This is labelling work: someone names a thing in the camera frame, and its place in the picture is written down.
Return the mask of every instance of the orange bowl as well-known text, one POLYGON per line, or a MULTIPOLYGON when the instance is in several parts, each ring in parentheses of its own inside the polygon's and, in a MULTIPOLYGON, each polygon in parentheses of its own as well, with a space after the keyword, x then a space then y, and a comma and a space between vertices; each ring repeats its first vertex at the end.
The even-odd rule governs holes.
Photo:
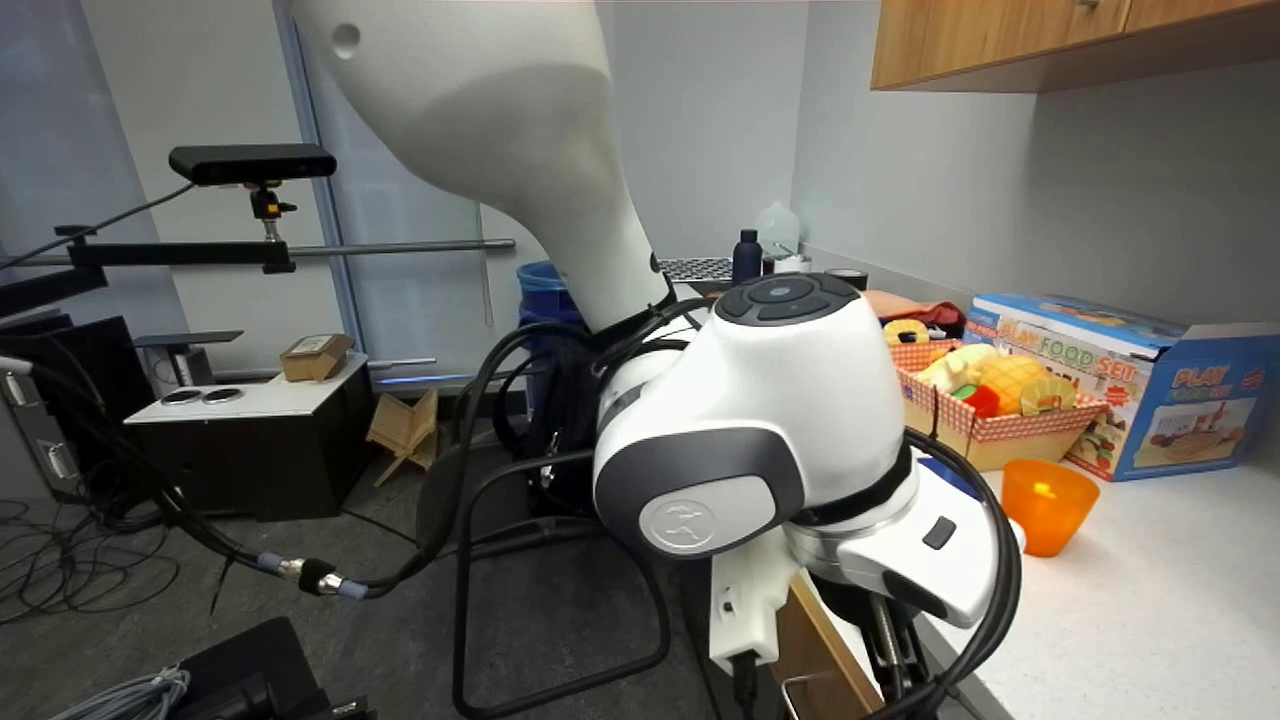
POLYGON ((1098 490, 1058 464, 1010 462, 1002 464, 1000 506, 1027 534, 1027 557, 1056 557, 1068 547, 1098 490))

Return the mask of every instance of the floor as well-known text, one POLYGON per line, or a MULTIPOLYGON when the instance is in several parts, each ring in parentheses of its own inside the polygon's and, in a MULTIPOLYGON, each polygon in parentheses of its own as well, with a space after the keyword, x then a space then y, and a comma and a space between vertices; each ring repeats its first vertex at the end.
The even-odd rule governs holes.
MULTIPOLYGON (((418 506, 433 506, 433 478, 394 478, 381 494, 355 494, 350 509, 388 528, 417 534, 418 506)), ((487 528, 520 509, 520 494, 485 515, 487 528)), ((73 528, 73 509, 31 506, 25 520, 0 509, 0 617, 17 617, 17 559, 31 545, 27 526, 73 528)), ((255 547, 289 557, 322 557, 350 577, 394 569, 413 545, 355 515, 289 520, 289 526, 225 526, 255 547)), ((141 610, 56 610, 17 626, 0 626, 0 697, 3 716, 52 716, 100 687, 178 665, 261 621, 289 617, 331 700, 366 697, 383 720, 449 720, 451 705, 451 600, 456 564, 441 557, 433 569, 373 603, 316 600, 282 579, 230 569, 219 584, 219 557, 183 534, 141 534, 130 540, 91 540, 79 559, 125 569, 130 557, 110 547, 155 547, 178 564, 163 597, 141 610)), ((170 564, 135 564, 129 584, 105 597, 121 603, 163 584, 170 564)), ((626 564, 604 545, 560 545, 550 554, 505 557, 471 573, 471 700, 498 705, 512 694, 567 679, 574 673, 626 661, 659 641, 659 626, 642 603, 642 587, 626 564)), ((723 675, 701 661, 702 584, 696 573, 659 573, 669 610, 669 656, 621 686, 554 700, 529 720, 611 716, 611 720, 708 720, 739 716, 723 675)), ((773 687, 755 716, 784 716, 773 687)))

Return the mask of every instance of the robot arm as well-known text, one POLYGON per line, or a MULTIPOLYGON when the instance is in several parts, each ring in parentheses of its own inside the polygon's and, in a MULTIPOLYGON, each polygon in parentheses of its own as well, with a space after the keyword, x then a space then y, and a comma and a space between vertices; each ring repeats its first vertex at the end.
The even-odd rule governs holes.
MULTIPOLYGON (((642 324, 672 302, 615 160, 590 0, 290 0, 290 13, 417 175, 545 243, 590 332, 642 324)), ((634 358, 599 403, 595 513, 615 536, 682 559, 786 526, 786 557, 814 577, 955 626, 979 617, 995 577, 989 520, 904 448, 867 302, 818 278, 769 278, 730 287, 701 332, 682 322, 659 332, 686 336, 686 353, 634 358)))

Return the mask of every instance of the black box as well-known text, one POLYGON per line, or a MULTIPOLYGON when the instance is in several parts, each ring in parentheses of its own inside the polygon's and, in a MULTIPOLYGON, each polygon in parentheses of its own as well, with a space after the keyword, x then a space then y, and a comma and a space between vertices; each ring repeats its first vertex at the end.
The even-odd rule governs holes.
POLYGON ((129 441, 200 515, 337 515, 373 462, 366 365, 320 384, 219 384, 239 397, 155 400, 129 417, 129 441))

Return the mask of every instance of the wooden shelf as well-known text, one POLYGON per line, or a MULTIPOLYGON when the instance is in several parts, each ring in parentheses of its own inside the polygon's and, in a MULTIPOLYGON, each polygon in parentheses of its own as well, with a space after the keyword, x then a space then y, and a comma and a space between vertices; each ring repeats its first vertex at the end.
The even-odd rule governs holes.
POLYGON ((871 87, 1053 91, 1280 57, 1280 0, 884 0, 871 87))

